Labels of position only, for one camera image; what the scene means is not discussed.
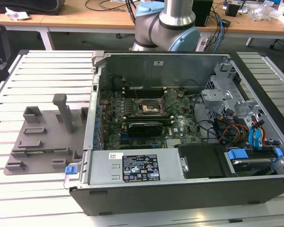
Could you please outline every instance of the sticker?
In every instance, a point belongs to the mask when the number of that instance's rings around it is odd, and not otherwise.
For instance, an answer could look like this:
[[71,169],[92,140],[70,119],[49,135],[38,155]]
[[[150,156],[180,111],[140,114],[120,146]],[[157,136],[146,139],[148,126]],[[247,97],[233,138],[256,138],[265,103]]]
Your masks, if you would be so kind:
[[122,165],[124,182],[160,180],[157,155],[122,156]]
[[164,63],[163,61],[154,61],[153,65],[154,66],[163,66],[163,63]]
[[109,153],[108,159],[122,159],[123,153]]

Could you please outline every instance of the electronics on desk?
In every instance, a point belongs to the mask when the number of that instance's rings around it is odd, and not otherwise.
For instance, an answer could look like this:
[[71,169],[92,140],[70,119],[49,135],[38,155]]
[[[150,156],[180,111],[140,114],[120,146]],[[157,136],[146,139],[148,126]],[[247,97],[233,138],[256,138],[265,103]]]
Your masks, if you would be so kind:
[[230,16],[230,17],[235,17],[238,13],[238,10],[242,7],[242,2],[241,1],[228,1],[226,10],[225,10],[225,15]]
[[5,7],[17,12],[58,15],[65,0],[0,0],[0,13],[5,13]]
[[213,0],[194,0],[195,26],[205,27],[213,5]]

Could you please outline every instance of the black plastic cover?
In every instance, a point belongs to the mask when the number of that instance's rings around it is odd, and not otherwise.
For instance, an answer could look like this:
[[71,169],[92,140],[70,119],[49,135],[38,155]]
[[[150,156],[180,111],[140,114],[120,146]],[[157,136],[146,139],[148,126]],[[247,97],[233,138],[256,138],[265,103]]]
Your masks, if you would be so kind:
[[231,177],[224,155],[226,148],[220,144],[183,144],[178,151],[188,165],[186,179]]

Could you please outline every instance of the blue cable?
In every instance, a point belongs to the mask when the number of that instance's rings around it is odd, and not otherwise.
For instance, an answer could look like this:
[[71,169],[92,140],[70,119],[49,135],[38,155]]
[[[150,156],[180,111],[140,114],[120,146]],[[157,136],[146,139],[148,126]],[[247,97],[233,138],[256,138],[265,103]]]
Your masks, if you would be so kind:
[[219,19],[219,21],[220,21],[220,35],[219,35],[219,40],[218,40],[218,43],[217,43],[217,45],[216,45],[216,48],[214,49],[214,52],[217,51],[217,49],[219,48],[220,43],[221,43],[221,41],[222,41],[221,38],[222,38],[223,24],[222,24],[221,19],[220,19],[220,18],[218,18],[218,19]]

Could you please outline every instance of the black power supply unit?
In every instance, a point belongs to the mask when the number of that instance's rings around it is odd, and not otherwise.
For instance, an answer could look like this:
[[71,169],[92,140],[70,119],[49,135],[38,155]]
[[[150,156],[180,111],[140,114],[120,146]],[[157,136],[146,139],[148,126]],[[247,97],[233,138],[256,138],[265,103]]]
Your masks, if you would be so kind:
[[213,5],[213,0],[194,0],[195,26],[205,27]]

